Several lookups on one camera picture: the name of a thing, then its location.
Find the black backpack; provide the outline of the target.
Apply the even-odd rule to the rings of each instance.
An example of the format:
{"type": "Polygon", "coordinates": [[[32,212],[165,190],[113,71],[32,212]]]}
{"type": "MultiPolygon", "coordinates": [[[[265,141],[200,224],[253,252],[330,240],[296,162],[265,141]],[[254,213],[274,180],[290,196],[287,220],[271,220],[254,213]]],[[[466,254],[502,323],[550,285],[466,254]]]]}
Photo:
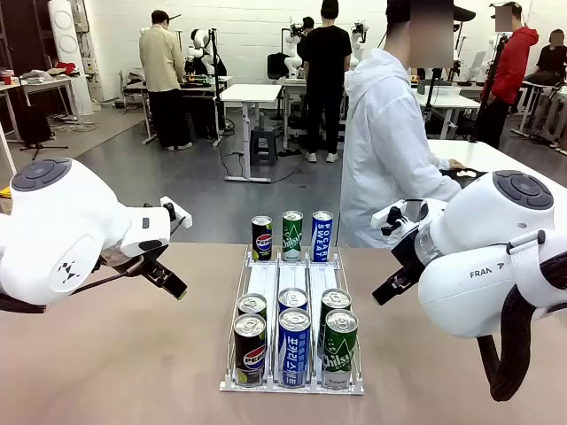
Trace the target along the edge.
{"type": "Polygon", "coordinates": [[[288,55],[277,52],[269,54],[267,57],[267,76],[270,80],[279,80],[282,77],[287,77],[289,71],[284,61],[288,55]]]}

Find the white can dispenser rack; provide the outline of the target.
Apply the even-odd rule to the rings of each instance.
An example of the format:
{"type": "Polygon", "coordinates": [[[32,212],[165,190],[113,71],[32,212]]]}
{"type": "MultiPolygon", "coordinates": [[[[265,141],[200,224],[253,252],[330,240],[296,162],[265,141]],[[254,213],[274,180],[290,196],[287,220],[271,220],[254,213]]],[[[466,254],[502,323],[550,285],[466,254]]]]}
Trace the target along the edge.
{"type": "Polygon", "coordinates": [[[298,393],[298,394],[337,394],[362,396],[364,394],[361,370],[361,347],[354,348],[352,370],[348,376],[348,385],[343,390],[332,390],[323,386],[322,360],[316,354],[316,342],[319,333],[319,315],[321,296],[325,290],[341,289],[349,291],[340,251],[331,254],[331,261],[313,263],[308,251],[302,252],[300,262],[281,259],[281,250],[274,250],[270,261],[257,261],[252,258],[252,249],[247,247],[241,267],[235,299],[248,293],[262,295],[267,301],[267,343],[265,367],[259,385],[244,386],[237,383],[235,339],[233,326],[229,325],[227,360],[219,386],[221,391],[263,392],[263,393],[298,393]],[[307,363],[307,378],[298,388],[283,386],[282,373],[278,360],[278,301],[279,292],[286,288],[298,288],[307,293],[307,311],[315,322],[311,327],[310,352],[307,363]]]}

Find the person in white jacket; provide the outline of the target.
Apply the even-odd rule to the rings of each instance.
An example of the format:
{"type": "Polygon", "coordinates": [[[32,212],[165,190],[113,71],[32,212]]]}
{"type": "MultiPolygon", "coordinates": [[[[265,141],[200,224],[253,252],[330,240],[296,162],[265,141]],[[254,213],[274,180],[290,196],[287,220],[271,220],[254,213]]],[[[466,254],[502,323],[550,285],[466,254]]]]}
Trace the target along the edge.
{"type": "Polygon", "coordinates": [[[401,199],[452,199],[460,185],[443,175],[449,159],[430,149],[412,63],[446,58],[454,0],[388,0],[383,48],[346,74],[349,109],[343,152],[340,239],[352,248],[386,248],[371,227],[374,213],[401,199]]]}

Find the blue Pocari Sweat can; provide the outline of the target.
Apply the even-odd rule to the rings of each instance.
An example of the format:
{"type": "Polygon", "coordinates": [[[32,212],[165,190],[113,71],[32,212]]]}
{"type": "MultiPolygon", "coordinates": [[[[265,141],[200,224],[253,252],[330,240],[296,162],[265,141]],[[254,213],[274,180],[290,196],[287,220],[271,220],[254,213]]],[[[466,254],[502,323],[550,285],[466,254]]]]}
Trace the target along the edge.
{"type": "Polygon", "coordinates": [[[324,263],[329,260],[332,241],[333,215],[327,211],[313,213],[311,236],[311,261],[324,263]]]}

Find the grey step stool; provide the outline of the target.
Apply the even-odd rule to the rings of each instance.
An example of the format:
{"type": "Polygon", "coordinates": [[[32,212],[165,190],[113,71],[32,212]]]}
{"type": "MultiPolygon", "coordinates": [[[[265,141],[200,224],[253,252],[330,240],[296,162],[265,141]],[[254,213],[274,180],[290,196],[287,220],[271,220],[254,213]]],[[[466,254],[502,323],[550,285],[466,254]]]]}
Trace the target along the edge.
{"type": "Polygon", "coordinates": [[[252,165],[275,166],[278,160],[276,133],[272,128],[255,127],[250,137],[250,161],[252,165]]]}

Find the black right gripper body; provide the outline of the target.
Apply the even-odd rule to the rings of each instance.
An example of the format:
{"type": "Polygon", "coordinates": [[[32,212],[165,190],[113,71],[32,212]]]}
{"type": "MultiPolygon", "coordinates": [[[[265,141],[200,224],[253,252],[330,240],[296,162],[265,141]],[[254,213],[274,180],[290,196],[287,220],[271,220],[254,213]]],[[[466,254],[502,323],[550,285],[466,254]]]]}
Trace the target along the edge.
{"type": "Polygon", "coordinates": [[[404,274],[421,274],[424,270],[424,265],[416,253],[417,234],[417,228],[408,232],[391,250],[404,274]]]}

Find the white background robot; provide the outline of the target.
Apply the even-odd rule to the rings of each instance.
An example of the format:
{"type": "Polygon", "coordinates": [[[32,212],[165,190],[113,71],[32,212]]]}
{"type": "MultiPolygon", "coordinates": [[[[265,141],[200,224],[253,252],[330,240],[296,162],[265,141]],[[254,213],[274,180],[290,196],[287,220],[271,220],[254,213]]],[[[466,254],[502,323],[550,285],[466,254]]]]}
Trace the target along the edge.
{"type": "Polygon", "coordinates": [[[351,61],[358,64],[361,61],[362,53],[367,41],[369,24],[364,20],[357,20],[353,23],[351,31],[352,56],[351,61]]]}
{"type": "Polygon", "coordinates": [[[190,59],[195,74],[213,76],[214,44],[208,29],[194,29],[190,34],[192,45],[188,48],[187,59],[190,59]]]}
{"type": "Polygon", "coordinates": [[[307,36],[307,33],[314,27],[314,20],[311,17],[297,19],[291,15],[289,19],[289,34],[285,36],[289,54],[284,59],[287,68],[287,77],[292,80],[299,78],[299,69],[302,67],[303,59],[299,54],[299,44],[307,36]]]}

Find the black Pepsi can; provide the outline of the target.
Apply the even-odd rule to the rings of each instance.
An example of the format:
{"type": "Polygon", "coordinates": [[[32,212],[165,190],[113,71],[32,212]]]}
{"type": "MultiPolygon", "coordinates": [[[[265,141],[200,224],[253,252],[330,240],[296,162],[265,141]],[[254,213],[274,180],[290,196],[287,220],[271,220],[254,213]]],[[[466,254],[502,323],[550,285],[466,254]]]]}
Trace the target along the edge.
{"type": "Polygon", "coordinates": [[[261,385],[267,349],[265,319],[257,313],[241,314],[234,321],[233,334],[236,384],[261,385]]]}
{"type": "Polygon", "coordinates": [[[258,261],[269,261],[272,257],[272,219],[266,215],[252,218],[252,257],[258,261]]]}
{"type": "Polygon", "coordinates": [[[258,293],[247,293],[240,297],[237,301],[238,315],[246,313],[258,314],[264,320],[267,319],[267,300],[258,293]]]}

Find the white background desk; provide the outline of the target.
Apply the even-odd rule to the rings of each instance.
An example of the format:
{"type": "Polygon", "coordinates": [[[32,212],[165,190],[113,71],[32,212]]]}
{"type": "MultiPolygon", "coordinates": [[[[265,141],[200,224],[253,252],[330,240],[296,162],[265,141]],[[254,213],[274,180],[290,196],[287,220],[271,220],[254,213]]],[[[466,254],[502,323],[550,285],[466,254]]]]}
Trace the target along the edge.
{"type": "MultiPolygon", "coordinates": [[[[418,89],[412,89],[412,92],[420,104],[423,114],[429,87],[423,93],[420,93],[418,89]]],[[[435,86],[431,103],[431,118],[428,122],[425,122],[426,132],[428,135],[435,135],[442,140],[454,138],[457,120],[461,112],[475,113],[481,105],[475,100],[462,96],[459,88],[448,86],[435,86]]]]}

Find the tall black tripod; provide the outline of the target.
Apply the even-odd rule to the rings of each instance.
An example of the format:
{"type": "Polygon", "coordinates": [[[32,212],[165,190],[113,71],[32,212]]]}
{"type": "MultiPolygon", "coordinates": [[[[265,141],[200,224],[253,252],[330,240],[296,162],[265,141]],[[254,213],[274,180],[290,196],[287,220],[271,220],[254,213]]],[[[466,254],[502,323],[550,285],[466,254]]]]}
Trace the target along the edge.
{"type": "Polygon", "coordinates": [[[500,137],[503,127],[504,103],[498,100],[493,93],[498,68],[500,66],[502,53],[505,50],[509,37],[502,35],[496,45],[495,56],[489,68],[488,78],[483,88],[481,105],[475,121],[475,127],[470,137],[471,143],[484,142],[496,147],[497,139],[500,137]]]}

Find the large white table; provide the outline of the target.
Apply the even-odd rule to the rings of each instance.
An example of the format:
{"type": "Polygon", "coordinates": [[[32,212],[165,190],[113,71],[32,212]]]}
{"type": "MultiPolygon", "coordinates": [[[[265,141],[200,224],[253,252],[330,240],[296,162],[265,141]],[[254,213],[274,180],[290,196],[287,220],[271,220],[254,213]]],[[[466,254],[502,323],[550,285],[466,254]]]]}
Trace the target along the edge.
{"type": "Polygon", "coordinates": [[[429,139],[428,143],[438,158],[456,159],[468,168],[486,172],[517,170],[536,177],[551,190],[556,211],[567,214],[567,188],[486,143],[470,143],[456,139],[429,139]]]}

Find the green Chilsung cider can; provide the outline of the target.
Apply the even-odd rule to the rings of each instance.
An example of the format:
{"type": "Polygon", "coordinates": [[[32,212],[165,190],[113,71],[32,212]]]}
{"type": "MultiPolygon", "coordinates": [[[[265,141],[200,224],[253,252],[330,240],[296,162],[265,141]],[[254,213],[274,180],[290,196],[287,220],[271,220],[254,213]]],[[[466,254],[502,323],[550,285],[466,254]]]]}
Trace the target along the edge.
{"type": "Polygon", "coordinates": [[[337,309],[351,310],[352,299],[348,292],[342,289],[325,290],[322,294],[320,303],[320,326],[317,341],[317,354],[319,358],[323,356],[324,333],[326,326],[326,316],[329,312],[337,309]]]}
{"type": "Polygon", "coordinates": [[[300,261],[303,229],[303,213],[287,211],[283,213],[283,253],[284,261],[300,261]]]}
{"type": "Polygon", "coordinates": [[[348,387],[357,331],[358,319],[351,311],[335,309],[328,312],[323,337],[323,387],[332,390],[348,387]]]}

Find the person in black t-shirt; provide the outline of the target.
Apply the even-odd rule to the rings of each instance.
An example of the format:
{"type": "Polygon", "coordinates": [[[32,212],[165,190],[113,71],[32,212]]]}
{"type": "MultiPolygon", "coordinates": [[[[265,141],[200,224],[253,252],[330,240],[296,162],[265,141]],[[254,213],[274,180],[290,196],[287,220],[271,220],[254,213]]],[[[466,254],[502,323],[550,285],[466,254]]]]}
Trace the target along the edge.
{"type": "Polygon", "coordinates": [[[304,69],[307,83],[306,161],[317,161],[320,124],[325,122],[328,163],[338,160],[338,126],[345,73],[350,68],[352,47],[348,33],[335,25],[338,0],[322,0],[322,25],[306,39],[304,69]]]}

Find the person in red hoodie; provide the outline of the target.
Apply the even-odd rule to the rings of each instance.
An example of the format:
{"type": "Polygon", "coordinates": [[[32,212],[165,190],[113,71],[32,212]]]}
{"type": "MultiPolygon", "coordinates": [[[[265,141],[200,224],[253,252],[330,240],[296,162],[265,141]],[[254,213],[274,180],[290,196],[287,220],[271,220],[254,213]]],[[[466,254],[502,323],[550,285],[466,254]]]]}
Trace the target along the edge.
{"type": "MultiPolygon", "coordinates": [[[[496,98],[504,103],[504,128],[509,109],[516,102],[517,93],[524,80],[530,49],[539,41],[539,34],[535,29],[525,25],[522,21],[522,6],[516,2],[506,2],[500,8],[509,9],[506,18],[501,22],[506,29],[511,30],[509,42],[502,53],[500,66],[497,71],[493,93],[496,98]]],[[[497,139],[496,150],[500,149],[500,137],[497,139]]]]}

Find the white tower air conditioner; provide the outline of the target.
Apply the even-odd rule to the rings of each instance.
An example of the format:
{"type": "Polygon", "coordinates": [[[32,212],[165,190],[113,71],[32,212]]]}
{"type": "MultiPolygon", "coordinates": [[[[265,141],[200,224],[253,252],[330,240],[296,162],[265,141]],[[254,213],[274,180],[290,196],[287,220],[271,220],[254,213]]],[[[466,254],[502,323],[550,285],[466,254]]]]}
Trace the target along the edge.
{"type": "Polygon", "coordinates": [[[71,78],[76,111],[80,115],[91,115],[94,111],[75,31],[72,6],[68,0],[50,0],[48,11],[58,60],[74,65],[78,71],[78,75],[71,78]]]}

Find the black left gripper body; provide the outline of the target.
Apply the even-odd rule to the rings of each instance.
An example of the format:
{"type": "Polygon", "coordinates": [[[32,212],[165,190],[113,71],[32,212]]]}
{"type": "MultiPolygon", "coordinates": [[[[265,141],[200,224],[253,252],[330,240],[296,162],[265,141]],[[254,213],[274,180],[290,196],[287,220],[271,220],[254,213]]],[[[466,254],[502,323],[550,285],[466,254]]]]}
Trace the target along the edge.
{"type": "Polygon", "coordinates": [[[118,246],[112,246],[102,250],[99,259],[102,265],[117,272],[140,272],[149,255],[149,251],[127,254],[121,251],[118,246]]]}

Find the blue Korean print Pocari can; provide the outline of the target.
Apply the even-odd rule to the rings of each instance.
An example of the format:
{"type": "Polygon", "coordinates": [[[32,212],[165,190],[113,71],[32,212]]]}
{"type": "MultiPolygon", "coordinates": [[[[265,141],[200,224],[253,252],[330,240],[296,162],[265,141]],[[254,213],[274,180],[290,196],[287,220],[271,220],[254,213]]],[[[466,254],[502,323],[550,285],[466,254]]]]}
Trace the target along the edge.
{"type": "Polygon", "coordinates": [[[301,308],[288,308],[278,318],[278,370],[280,384],[298,388],[306,384],[311,319],[301,308]]]}
{"type": "Polygon", "coordinates": [[[283,311],[290,309],[290,308],[299,308],[304,311],[307,311],[307,293],[298,288],[286,288],[279,292],[278,294],[278,312],[282,313],[283,311]]]}

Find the seated person in black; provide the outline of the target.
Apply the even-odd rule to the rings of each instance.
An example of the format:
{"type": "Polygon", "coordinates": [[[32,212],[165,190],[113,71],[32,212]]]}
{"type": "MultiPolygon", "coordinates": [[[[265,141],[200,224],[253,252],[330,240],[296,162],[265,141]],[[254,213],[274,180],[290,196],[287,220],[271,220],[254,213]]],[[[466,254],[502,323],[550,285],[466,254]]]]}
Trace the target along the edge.
{"type": "Polygon", "coordinates": [[[525,81],[542,86],[555,86],[567,77],[567,46],[562,29],[553,30],[548,45],[540,52],[536,70],[525,81]]]}

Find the black light stand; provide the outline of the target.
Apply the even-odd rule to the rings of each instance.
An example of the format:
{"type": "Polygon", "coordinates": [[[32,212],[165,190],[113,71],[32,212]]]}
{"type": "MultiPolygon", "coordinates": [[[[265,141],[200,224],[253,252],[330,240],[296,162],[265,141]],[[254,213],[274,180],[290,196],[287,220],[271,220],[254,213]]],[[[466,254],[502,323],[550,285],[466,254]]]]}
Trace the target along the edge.
{"type": "Polygon", "coordinates": [[[214,67],[214,112],[215,112],[215,131],[216,140],[213,142],[213,147],[218,147],[221,143],[222,133],[224,126],[221,124],[221,100],[220,100],[220,81],[219,81],[219,71],[218,71],[218,55],[217,55],[217,45],[216,45],[216,29],[212,28],[209,30],[209,35],[211,38],[211,43],[213,47],[213,67],[214,67]]]}

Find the cluttered white table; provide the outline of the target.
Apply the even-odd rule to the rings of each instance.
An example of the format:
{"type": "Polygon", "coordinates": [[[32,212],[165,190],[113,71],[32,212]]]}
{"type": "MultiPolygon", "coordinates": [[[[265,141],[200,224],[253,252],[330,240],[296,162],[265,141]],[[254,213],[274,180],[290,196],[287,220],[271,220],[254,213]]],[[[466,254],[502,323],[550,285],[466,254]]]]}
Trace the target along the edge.
{"type": "Polygon", "coordinates": [[[66,112],[68,115],[73,116],[76,120],[79,119],[79,112],[76,104],[72,78],[67,76],[51,78],[42,82],[28,82],[21,79],[14,80],[12,85],[6,85],[0,82],[0,102],[4,102],[7,106],[8,115],[12,124],[12,130],[5,130],[4,133],[8,137],[9,143],[22,143],[23,139],[20,136],[15,111],[12,106],[10,94],[14,94],[16,89],[23,88],[24,98],[29,103],[29,96],[36,92],[44,92],[50,90],[57,90],[60,96],[66,93],[67,103],[66,112]]]}

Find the black box on tripod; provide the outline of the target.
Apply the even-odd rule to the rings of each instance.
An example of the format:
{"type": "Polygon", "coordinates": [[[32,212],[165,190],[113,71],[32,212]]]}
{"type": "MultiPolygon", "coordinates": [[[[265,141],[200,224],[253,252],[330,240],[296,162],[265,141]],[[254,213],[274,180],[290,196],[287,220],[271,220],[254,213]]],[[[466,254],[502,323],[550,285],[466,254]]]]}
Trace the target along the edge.
{"type": "Polygon", "coordinates": [[[24,147],[20,151],[33,151],[32,161],[35,161],[43,149],[63,149],[67,146],[44,146],[44,143],[55,139],[55,133],[43,113],[34,105],[25,105],[18,117],[18,126],[24,147]]]}

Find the white standing desk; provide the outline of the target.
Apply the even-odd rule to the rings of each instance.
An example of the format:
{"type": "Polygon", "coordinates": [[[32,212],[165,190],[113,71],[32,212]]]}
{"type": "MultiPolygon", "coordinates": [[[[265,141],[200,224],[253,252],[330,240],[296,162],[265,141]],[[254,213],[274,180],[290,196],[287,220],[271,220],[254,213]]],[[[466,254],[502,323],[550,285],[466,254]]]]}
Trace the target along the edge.
{"type": "Polygon", "coordinates": [[[253,106],[255,119],[260,119],[260,105],[273,104],[281,91],[280,85],[274,84],[233,84],[221,93],[221,101],[241,104],[241,118],[243,129],[242,153],[243,169],[240,176],[226,176],[226,182],[250,182],[258,184],[271,184],[270,178],[252,177],[250,161],[250,119],[249,107],[253,106]]]}

